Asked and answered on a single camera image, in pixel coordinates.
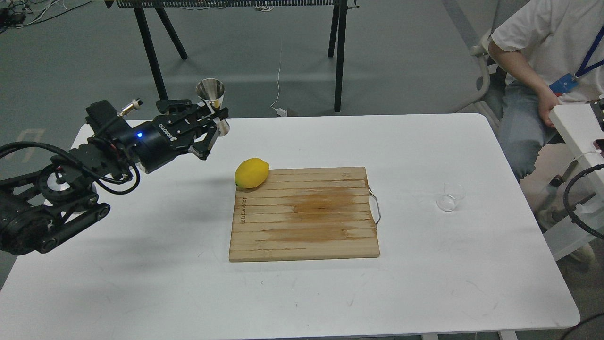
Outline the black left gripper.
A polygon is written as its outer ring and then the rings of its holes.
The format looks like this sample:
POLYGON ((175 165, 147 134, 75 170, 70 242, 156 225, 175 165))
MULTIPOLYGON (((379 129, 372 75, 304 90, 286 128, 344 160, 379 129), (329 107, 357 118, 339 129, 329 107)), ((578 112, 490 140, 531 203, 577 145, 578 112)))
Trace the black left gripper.
POLYGON ((188 99, 158 100, 161 115, 134 127, 131 153, 150 174, 176 157, 192 153, 205 161, 219 137, 229 133, 229 109, 217 112, 188 99))

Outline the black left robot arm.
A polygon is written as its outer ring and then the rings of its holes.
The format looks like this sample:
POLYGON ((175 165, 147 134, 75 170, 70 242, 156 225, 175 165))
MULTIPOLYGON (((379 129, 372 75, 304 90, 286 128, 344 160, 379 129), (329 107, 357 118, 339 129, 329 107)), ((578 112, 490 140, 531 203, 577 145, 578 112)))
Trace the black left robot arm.
POLYGON ((108 183, 140 183, 147 174, 176 157, 192 153, 207 159, 218 137, 228 133, 228 108, 213 102, 157 101, 159 115, 132 127, 125 116, 142 105, 133 100, 121 110, 108 101, 86 108, 93 135, 86 143, 65 151, 50 144, 21 141, 1 147, 1 156, 26 148, 52 153, 42 170, 1 181, 1 249, 13 255, 34 250, 42 254, 100 221, 110 212, 99 202, 96 187, 114 195, 108 183))

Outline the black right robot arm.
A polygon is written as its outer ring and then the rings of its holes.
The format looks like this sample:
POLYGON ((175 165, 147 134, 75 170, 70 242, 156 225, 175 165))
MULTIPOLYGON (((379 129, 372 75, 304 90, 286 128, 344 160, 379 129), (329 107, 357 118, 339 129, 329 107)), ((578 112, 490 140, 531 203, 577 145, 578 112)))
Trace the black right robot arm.
POLYGON ((574 207, 571 207, 568 196, 570 194, 571 188, 575 185, 575 183, 577 181, 579 181, 583 177, 586 177, 588 174, 595 172, 596 170, 601 170, 603 167, 604 167, 604 164, 600 163, 600 164, 596 164, 595 166, 591 166, 585 170, 581 170, 578 174, 576 174, 574 177, 572 177, 572 179, 568 182, 567 187, 565 188, 563 196, 562 196, 563 207, 564 207, 566 213, 568 214, 568 216, 571 218, 571 222, 576 224, 576 226, 581 228, 581 230, 584 230, 585 232, 589 233, 590 235, 593 235, 594 237, 601 239, 601 240, 604 239, 604 235, 601 234, 600 232, 596 231, 594 228, 591 228, 590 226, 588 226, 586 224, 586 222, 582 221, 582 218, 580 218, 580 216, 578 216, 576 213, 576 210, 578 209, 578 207, 580 205, 587 203, 589 200, 591 200, 591 198, 593 198, 595 196, 595 194, 589 196, 588 198, 583 199, 582 201, 577 202, 574 205, 574 207))

